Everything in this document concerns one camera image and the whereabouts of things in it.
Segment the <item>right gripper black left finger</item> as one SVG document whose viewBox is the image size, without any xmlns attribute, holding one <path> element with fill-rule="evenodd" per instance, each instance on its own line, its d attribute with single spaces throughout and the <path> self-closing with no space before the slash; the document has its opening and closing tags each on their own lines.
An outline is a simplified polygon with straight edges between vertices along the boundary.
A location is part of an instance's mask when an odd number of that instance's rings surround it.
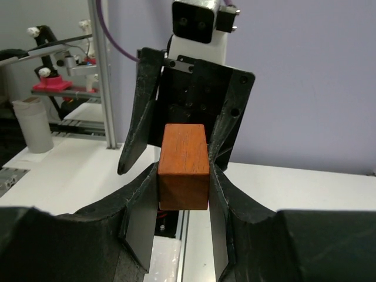
<svg viewBox="0 0 376 282">
<path fill-rule="evenodd" d="M 157 163 L 73 214 L 1 209 L 2 281 L 142 281 L 150 269 Z"/>
</svg>

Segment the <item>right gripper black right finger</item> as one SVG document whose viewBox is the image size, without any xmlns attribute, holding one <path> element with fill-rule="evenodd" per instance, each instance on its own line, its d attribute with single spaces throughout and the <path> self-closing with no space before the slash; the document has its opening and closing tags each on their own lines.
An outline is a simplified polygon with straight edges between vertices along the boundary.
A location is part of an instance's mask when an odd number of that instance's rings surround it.
<svg viewBox="0 0 376 282">
<path fill-rule="evenodd" d="M 374 281 L 374 211 L 272 211 L 210 166 L 217 281 Z"/>
</svg>

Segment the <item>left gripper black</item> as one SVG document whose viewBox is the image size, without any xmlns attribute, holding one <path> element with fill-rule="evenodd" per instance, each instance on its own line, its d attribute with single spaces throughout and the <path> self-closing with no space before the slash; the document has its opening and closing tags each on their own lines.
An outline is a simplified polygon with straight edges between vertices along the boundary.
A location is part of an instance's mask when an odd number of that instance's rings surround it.
<svg viewBox="0 0 376 282">
<path fill-rule="evenodd" d="M 117 173 L 127 173 L 148 143 L 161 146 L 165 126 L 170 123 L 202 124 L 210 164 L 226 170 L 254 73 L 185 57 L 166 59 L 162 72 L 163 65 L 162 51 L 141 49 L 132 117 Z"/>
</svg>

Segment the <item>orange arch block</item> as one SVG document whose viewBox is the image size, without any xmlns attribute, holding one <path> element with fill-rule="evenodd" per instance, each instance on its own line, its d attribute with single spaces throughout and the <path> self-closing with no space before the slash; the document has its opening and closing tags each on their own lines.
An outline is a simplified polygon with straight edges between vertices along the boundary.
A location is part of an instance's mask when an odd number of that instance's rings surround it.
<svg viewBox="0 0 376 282">
<path fill-rule="evenodd" d="M 210 166 L 202 124 L 165 126 L 157 180 L 160 210 L 207 210 Z"/>
</svg>

